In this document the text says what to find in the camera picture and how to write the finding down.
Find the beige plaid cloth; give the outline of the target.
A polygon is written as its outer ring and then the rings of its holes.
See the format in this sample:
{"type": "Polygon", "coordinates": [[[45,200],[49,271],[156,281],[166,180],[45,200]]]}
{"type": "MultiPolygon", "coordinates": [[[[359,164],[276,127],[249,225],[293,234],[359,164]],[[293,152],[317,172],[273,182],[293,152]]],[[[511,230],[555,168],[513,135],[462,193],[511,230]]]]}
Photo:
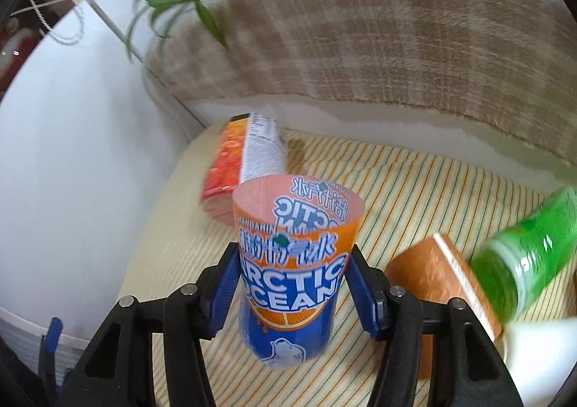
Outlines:
{"type": "Polygon", "coordinates": [[[485,124],[576,160],[576,21],[563,0],[212,0],[147,66],[182,101],[299,95],[485,124]]]}

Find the green paper cup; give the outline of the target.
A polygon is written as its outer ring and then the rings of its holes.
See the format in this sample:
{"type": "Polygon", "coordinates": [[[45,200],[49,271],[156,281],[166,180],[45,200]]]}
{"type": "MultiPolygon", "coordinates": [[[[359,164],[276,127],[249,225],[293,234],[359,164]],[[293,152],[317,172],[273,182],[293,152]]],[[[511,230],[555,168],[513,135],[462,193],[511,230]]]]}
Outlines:
{"type": "Polygon", "coordinates": [[[576,253],[576,189],[556,190],[517,224],[487,239],[470,261],[503,324],[533,305],[576,253]]]}

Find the red white ceramic vase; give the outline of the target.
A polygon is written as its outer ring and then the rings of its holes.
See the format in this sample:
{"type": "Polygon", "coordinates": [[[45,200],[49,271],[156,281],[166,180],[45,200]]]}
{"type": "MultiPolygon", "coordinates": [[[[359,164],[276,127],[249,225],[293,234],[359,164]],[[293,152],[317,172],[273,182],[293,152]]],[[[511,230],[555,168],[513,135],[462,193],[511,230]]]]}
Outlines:
{"type": "Polygon", "coordinates": [[[38,33],[10,18],[1,30],[0,92],[4,96],[39,41],[38,33]]]}

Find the red pink grapefruit cup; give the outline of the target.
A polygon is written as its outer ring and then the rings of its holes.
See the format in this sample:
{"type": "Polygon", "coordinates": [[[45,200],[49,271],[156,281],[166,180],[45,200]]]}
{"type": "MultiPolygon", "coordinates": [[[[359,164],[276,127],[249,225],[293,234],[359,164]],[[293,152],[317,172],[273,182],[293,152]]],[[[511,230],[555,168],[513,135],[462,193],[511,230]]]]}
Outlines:
{"type": "Polygon", "coordinates": [[[199,201],[210,218],[233,225],[232,195],[239,184],[286,173],[287,137],[279,122],[257,113],[236,115],[221,128],[199,201]]]}

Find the blue orange Arctic Ocean cup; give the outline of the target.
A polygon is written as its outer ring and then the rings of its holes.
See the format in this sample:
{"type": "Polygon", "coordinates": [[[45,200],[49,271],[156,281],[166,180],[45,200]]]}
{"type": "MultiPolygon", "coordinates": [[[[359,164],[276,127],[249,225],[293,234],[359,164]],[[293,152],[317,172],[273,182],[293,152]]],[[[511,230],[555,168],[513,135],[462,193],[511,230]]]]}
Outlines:
{"type": "Polygon", "coordinates": [[[322,355],[365,211],[346,187],[307,175],[253,178],[233,193],[243,298],[239,332],[265,366],[322,355]]]}

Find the white plastic cup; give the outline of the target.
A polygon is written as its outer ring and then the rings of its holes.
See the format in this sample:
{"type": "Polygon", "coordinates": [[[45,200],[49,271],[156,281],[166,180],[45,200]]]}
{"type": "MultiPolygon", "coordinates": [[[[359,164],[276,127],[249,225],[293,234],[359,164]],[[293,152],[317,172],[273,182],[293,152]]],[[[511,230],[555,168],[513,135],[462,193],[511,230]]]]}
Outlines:
{"type": "Polygon", "coordinates": [[[524,406],[546,406],[576,363],[576,318],[508,324],[503,359],[524,406]]]}

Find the striped yellow table cloth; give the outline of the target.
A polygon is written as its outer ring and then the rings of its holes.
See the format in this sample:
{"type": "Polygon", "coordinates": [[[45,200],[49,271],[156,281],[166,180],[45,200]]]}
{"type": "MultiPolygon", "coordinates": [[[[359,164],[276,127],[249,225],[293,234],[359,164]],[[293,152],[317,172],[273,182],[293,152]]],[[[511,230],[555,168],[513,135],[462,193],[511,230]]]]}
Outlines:
{"type": "MultiPolygon", "coordinates": [[[[195,282],[235,240],[234,230],[199,203],[219,133],[219,126],[209,127],[181,156],[128,265],[122,295],[164,298],[195,282]]],[[[437,232],[469,258],[545,197],[480,167],[405,148],[297,131],[287,133],[287,147],[291,172],[330,179],[364,200],[358,244],[378,267],[437,232]]],[[[341,288],[329,348],[302,367],[272,370],[260,363],[239,337],[236,309],[202,351],[220,406],[363,406],[383,347],[362,330],[349,292],[341,288]]]]}

